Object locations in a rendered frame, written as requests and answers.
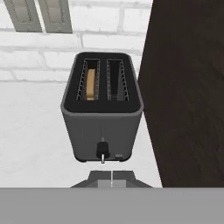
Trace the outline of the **black toaster lever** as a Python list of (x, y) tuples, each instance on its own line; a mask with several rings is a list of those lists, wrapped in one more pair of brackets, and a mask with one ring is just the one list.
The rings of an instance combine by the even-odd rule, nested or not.
[(109, 144), (104, 139), (97, 144), (96, 156), (103, 164), (105, 163), (105, 159), (109, 157)]

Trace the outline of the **dark brown tall cabinet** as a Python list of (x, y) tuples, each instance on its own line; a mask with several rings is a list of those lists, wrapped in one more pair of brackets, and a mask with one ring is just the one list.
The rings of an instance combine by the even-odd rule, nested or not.
[(164, 187), (224, 187), (224, 0), (154, 0), (138, 83)]

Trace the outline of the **grey two-slot toaster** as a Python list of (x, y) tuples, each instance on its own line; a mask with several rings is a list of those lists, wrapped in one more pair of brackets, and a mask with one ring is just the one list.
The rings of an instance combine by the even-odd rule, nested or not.
[[(95, 70), (94, 99), (87, 100), (88, 70)], [(144, 103), (131, 57), (121, 52), (80, 52), (60, 104), (75, 158), (101, 161), (97, 144), (108, 143), (105, 161), (131, 157)]]

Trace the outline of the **tan bread slice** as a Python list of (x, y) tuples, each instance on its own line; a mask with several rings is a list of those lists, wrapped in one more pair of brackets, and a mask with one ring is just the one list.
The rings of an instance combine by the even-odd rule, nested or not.
[(89, 69), (87, 71), (86, 97), (88, 101), (91, 101), (95, 98), (95, 70), (94, 69)]

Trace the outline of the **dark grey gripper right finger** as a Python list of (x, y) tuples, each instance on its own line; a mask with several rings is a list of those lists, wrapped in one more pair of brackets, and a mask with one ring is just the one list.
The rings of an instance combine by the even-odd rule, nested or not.
[(113, 171), (112, 186), (122, 188), (151, 188), (150, 185), (145, 184), (141, 180), (138, 180), (133, 171)]

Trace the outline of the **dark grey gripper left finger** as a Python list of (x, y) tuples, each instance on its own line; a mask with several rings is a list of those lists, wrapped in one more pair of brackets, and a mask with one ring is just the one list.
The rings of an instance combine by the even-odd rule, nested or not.
[(111, 171), (91, 171), (88, 178), (80, 183), (73, 185), (73, 188), (110, 188), (111, 187)]

